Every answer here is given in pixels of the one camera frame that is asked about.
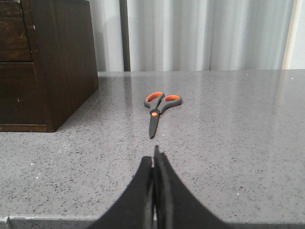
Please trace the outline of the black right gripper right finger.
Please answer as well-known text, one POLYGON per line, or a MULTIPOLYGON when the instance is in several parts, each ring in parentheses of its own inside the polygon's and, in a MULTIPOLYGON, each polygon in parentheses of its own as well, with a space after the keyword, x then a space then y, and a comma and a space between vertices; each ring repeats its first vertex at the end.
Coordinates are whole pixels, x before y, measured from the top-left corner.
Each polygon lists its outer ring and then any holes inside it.
POLYGON ((179 179, 165 153, 154 149, 154 188, 159 229, 229 229, 179 179))

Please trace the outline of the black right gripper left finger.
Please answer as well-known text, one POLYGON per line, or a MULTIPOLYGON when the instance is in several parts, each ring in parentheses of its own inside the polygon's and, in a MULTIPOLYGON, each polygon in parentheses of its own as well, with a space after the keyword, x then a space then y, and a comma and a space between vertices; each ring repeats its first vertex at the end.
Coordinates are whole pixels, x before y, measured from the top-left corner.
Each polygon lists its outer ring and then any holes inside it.
POLYGON ((144 156, 133 179, 90 229, 151 229, 154 214, 152 158, 144 156))

